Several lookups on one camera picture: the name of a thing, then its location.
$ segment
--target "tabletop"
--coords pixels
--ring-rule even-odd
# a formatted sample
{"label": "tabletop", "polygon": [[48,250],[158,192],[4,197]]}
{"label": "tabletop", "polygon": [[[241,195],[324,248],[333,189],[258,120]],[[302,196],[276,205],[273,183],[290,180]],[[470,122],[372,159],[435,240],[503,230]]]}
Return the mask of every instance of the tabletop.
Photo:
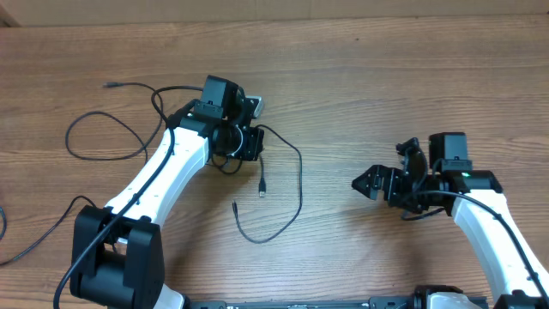
{"label": "tabletop", "polygon": [[[204,167],[185,187],[162,231],[166,283],[192,300],[356,300],[449,284],[490,289],[470,244],[446,215],[407,222],[383,201],[351,189],[373,164],[398,167],[395,144],[463,131],[474,166],[491,170],[538,259],[549,266],[549,16],[372,18],[183,23],[111,27],[0,28],[0,205],[8,228],[0,259],[42,235],[70,200],[98,205],[139,172],[144,156],[81,161],[64,146],[85,112],[110,112],[140,136],[158,115],[150,91],[105,89],[107,81],[160,88],[238,83],[267,105],[256,124],[303,154],[303,210],[296,154],[266,133],[267,196],[260,167],[233,176]],[[166,113],[196,93],[164,96]],[[158,146],[161,134],[151,147]],[[75,128],[85,155],[125,155],[137,140],[110,119]],[[0,270],[1,307],[51,307],[70,264],[78,203],[34,251]],[[70,295],[62,307],[94,307]]]}

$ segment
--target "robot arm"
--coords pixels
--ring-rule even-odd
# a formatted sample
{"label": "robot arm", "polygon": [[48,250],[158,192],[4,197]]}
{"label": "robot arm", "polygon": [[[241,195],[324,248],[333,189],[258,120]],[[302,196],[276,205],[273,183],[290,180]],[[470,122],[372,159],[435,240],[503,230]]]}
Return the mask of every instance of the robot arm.
{"label": "robot arm", "polygon": [[[250,127],[261,113],[261,97],[246,97],[237,84],[209,76],[202,97],[168,118],[159,148],[136,178],[103,209],[86,206],[75,220],[73,263],[107,224],[107,237],[76,265],[70,292],[79,298],[117,309],[180,309],[183,295],[164,284],[160,230],[190,178],[211,155],[255,161],[262,151],[263,131]],[[121,220],[111,220],[127,208],[151,175],[171,157]],[[121,242],[126,254],[105,249]]]}
{"label": "robot arm", "polygon": [[[353,188],[370,199],[376,199],[377,192],[383,190],[383,198],[390,207],[416,214],[427,211],[431,206],[442,206],[473,246],[490,284],[493,299],[498,300],[495,308],[546,308],[546,294],[540,294],[539,287],[530,277],[503,225],[478,204],[459,197],[465,194],[501,215],[537,274],[540,287],[549,288],[549,275],[513,222],[503,188],[496,177],[490,171],[473,170],[473,162],[468,160],[465,134],[440,133],[430,136],[429,142],[429,166],[418,139],[413,138],[396,146],[398,154],[404,158],[402,170],[372,166],[353,181]],[[428,174],[428,167],[433,169],[432,175]],[[425,293],[423,289],[419,308],[449,308],[449,303],[453,301],[458,304],[455,308],[470,307],[468,302],[463,302],[467,297],[458,297],[447,287],[428,290]]]}

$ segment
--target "table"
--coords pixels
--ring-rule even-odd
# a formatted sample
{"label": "table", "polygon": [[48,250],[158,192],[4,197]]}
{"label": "table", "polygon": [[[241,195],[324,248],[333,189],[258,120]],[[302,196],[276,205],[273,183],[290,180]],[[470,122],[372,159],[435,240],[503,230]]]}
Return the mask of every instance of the table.
{"label": "table", "polygon": [[[427,137],[441,131],[467,132],[474,166],[495,172],[517,225],[549,266],[546,15],[2,28],[0,46],[0,204],[9,220],[1,259],[34,242],[74,196],[104,205],[142,167],[142,155],[91,162],[65,150],[67,126],[92,110],[113,113],[141,136],[154,128],[146,89],[103,82],[201,86],[212,74],[267,100],[256,123],[303,153],[305,202],[281,236],[253,245],[238,233],[231,202],[253,237],[280,228],[298,206],[295,153],[266,135],[264,199],[257,163],[233,177],[204,167],[162,232],[170,287],[232,302],[364,299],[427,283],[489,295],[450,218],[400,221],[397,209],[351,189],[372,164],[399,166],[396,143],[416,136],[427,150]],[[166,94],[167,112],[195,96]],[[104,156],[139,146],[105,118],[85,120],[71,144]],[[51,307],[83,205],[0,270],[2,307]],[[66,289],[62,307],[94,306]]]}

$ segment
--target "white arm segment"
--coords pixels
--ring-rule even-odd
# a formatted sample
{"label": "white arm segment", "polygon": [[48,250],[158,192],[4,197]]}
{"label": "white arm segment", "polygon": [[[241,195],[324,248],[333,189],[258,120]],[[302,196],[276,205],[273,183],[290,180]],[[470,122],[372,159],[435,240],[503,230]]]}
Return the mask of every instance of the white arm segment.
{"label": "white arm segment", "polygon": [[[208,161],[208,139],[198,136],[193,130],[177,128],[174,130],[175,145],[173,155],[168,160],[160,174],[147,188],[124,217],[139,220],[142,216],[151,218],[152,223],[164,225],[173,204],[181,194],[189,179]],[[148,161],[147,165],[137,174],[136,178],[114,197],[106,207],[112,207],[112,213],[117,214],[150,178],[166,156],[170,146],[170,132],[166,130],[160,146]]]}
{"label": "white arm segment", "polygon": [[[492,190],[471,190],[467,195],[501,214],[520,241],[528,261],[538,273],[541,284],[545,289],[549,288],[549,275],[516,227],[507,208],[505,196]],[[498,300],[499,295],[511,294],[517,289],[521,289],[528,296],[540,296],[534,283],[528,279],[529,274],[509,235],[492,215],[474,203],[457,198],[452,209],[452,217],[473,246],[490,284],[494,301]]]}

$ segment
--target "white plastic object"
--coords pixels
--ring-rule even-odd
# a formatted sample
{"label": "white plastic object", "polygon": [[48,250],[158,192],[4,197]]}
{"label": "white plastic object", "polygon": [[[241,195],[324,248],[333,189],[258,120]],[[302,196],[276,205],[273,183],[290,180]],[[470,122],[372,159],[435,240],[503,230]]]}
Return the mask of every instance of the white plastic object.
{"label": "white plastic object", "polygon": [[178,292],[170,289],[166,284],[162,286],[160,296],[154,304],[154,309],[182,309],[185,298]]}
{"label": "white plastic object", "polygon": [[480,307],[472,303],[464,294],[437,292],[427,296],[427,309],[480,309]]}
{"label": "white plastic object", "polygon": [[[124,217],[139,220],[147,216],[152,223],[164,225],[173,204],[187,185],[190,178],[208,161],[208,139],[198,136],[193,130],[177,128],[174,130],[175,145],[173,155],[162,171],[145,190],[139,200],[124,214]],[[117,214],[150,178],[156,168],[164,160],[170,146],[170,132],[166,130],[159,148],[153,154],[147,165],[137,174],[136,178],[114,197],[106,207],[112,207],[112,213]]]}
{"label": "white plastic object", "polygon": [[[547,289],[549,275],[518,230],[507,208],[507,199],[504,194],[493,190],[471,190],[467,195],[484,203],[502,216],[521,243],[528,261],[538,273],[541,284]],[[473,246],[474,253],[490,284],[494,301],[498,300],[501,294],[511,294],[513,290],[518,289],[528,296],[540,296],[534,282],[529,278],[515,245],[499,221],[481,207],[462,198],[455,199],[452,217]]]}

